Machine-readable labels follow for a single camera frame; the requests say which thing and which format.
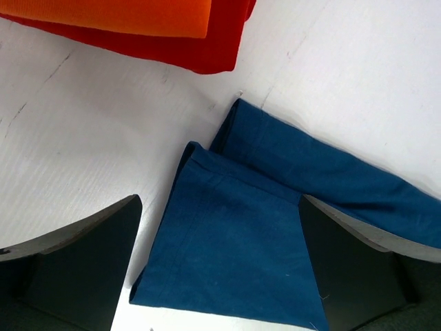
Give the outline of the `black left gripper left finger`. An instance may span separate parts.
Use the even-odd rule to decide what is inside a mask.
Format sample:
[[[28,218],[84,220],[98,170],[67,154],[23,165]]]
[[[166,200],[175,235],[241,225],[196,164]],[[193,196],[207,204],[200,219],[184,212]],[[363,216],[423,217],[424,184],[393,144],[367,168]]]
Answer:
[[[141,220],[130,195],[1,249],[2,330],[110,330]]]

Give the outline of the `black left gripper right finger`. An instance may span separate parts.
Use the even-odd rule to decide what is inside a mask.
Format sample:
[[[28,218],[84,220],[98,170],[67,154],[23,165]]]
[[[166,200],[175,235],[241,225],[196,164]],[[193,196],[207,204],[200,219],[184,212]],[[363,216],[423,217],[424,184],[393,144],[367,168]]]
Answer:
[[[440,265],[440,250],[350,217],[312,196],[299,201],[309,258],[330,330],[359,330],[419,301],[400,257]]]

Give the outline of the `blue printed t shirt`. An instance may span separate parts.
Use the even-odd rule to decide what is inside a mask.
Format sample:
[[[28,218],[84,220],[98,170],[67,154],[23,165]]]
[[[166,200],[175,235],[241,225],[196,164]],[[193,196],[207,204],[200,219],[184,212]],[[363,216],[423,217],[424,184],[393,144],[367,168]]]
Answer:
[[[312,196],[440,249],[440,201],[239,99],[188,143],[130,303],[330,330],[302,231]]]

